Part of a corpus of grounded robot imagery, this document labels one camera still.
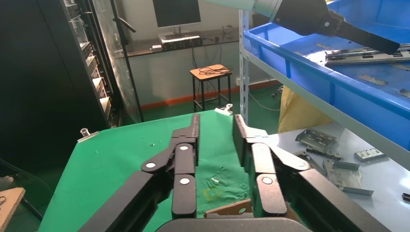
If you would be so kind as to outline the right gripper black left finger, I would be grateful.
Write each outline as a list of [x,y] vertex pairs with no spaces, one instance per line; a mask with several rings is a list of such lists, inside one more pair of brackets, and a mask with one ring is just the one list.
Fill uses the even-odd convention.
[[174,130],[168,147],[145,161],[79,231],[141,232],[170,193],[172,218],[195,218],[199,135],[200,114],[193,114],[191,124]]

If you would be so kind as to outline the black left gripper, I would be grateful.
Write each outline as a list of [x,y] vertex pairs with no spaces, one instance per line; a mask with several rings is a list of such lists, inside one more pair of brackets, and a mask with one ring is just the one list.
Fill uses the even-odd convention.
[[337,36],[388,55],[400,47],[397,42],[341,20],[329,10],[325,0],[283,0],[272,22],[302,36]]

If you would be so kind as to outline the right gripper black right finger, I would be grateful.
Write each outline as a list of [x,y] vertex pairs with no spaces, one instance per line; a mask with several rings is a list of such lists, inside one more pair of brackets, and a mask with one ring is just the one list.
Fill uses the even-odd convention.
[[281,232],[385,232],[370,213],[298,156],[276,146],[265,130],[233,116],[233,140],[249,175],[253,215]]

